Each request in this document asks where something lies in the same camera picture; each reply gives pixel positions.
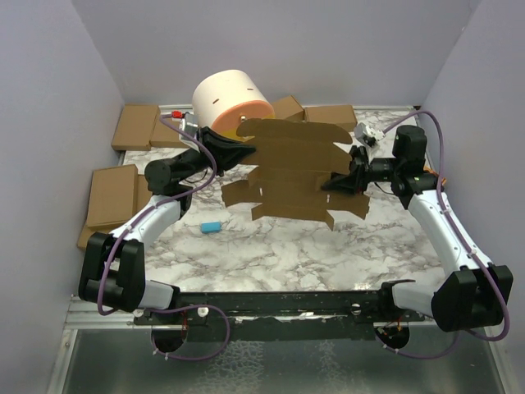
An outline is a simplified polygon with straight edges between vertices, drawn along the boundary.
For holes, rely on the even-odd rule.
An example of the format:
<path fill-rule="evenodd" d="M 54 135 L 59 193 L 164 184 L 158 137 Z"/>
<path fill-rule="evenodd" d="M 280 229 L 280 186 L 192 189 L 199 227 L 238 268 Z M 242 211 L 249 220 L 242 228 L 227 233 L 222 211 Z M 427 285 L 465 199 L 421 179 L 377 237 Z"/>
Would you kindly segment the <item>round pastel drawer cabinet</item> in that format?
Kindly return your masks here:
<path fill-rule="evenodd" d="M 240 70 L 226 70 L 204 79 L 192 97 L 199 127 L 209 127 L 219 135 L 238 141 L 237 128 L 251 118 L 274 118 L 273 106 L 250 77 Z"/>

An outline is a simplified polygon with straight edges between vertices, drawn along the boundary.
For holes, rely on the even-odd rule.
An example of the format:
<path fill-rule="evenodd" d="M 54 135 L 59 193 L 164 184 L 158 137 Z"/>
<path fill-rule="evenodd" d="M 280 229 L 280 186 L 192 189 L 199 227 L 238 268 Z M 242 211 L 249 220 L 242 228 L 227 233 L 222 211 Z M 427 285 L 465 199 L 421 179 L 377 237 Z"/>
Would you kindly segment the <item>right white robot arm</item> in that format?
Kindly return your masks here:
<path fill-rule="evenodd" d="M 422 128 L 400 126 L 391 157 L 370 159 L 363 146 L 353 147 L 349 174 L 332 173 L 321 188 L 361 195 L 371 183 L 390 183 L 438 255 L 445 273 L 439 287 L 413 280 L 382 284 L 377 312 L 383 319 L 395 321 L 408 309 L 433 318 L 444 332 L 506 324 L 514 277 L 508 267 L 493 264 L 459 223 L 441 180 L 424 168 L 426 147 Z"/>

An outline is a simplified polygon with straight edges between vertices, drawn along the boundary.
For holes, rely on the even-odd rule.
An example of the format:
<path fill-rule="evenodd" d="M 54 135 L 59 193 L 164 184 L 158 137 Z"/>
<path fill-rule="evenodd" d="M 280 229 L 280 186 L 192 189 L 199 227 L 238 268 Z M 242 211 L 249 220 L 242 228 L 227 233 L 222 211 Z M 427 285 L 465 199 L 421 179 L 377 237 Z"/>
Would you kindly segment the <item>orange paperback book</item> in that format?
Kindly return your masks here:
<path fill-rule="evenodd" d="M 432 168 L 428 167 L 428 166 L 425 166 L 423 168 L 423 170 L 427 173 L 430 173 L 432 174 L 436 179 L 441 179 L 441 189 L 444 189 L 445 187 L 445 184 L 447 182 L 447 179 L 443 176 L 440 176 L 440 174 L 438 172 L 436 172 L 435 170 L 433 170 Z"/>

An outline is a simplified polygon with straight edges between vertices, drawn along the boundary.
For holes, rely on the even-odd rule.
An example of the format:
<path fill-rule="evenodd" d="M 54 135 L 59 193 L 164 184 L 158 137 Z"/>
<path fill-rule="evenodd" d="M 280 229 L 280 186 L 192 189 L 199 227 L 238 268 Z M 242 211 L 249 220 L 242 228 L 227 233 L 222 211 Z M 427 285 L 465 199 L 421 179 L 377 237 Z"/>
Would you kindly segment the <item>small blue block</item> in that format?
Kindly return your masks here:
<path fill-rule="evenodd" d="M 221 230 L 220 222 L 203 222 L 200 225 L 200 230 L 203 234 L 216 233 Z"/>

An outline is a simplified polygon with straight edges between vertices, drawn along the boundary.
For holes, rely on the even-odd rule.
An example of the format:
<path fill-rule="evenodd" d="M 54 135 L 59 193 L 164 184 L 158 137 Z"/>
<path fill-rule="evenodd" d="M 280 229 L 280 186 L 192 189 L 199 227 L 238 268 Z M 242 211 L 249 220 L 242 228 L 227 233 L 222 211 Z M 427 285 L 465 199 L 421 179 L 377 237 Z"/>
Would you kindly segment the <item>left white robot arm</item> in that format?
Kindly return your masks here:
<path fill-rule="evenodd" d="M 189 210 L 197 189 L 185 185 L 187 178 L 206 169 L 212 177 L 222 176 L 256 151 L 207 127 L 188 139 L 186 151 L 154 160 L 144 169 L 152 192 L 148 203 L 125 224 L 108 234 L 96 232 L 87 242 L 78 295 L 95 303 L 101 315 L 152 309 L 165 324 L 180 317 L 181 304 L 174 299 L 178 287 L 147 280 L 145 253 Z"/>

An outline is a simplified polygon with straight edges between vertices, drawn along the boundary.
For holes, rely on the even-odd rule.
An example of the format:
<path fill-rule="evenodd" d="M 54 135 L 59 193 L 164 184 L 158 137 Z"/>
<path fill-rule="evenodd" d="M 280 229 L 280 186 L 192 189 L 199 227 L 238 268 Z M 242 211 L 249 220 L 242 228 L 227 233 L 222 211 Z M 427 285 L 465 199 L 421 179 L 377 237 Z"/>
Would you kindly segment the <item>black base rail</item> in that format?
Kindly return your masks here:
<path fill-rule="evenodd" d="M 424 319 L 412 311 L 384 314 L 377 290 L 180 292 L 173 306 L 175 314 L 147 311 L 134 323 L 154 332 L 184 329 L 191 341 L 371 341 L 376 327 Z"/>

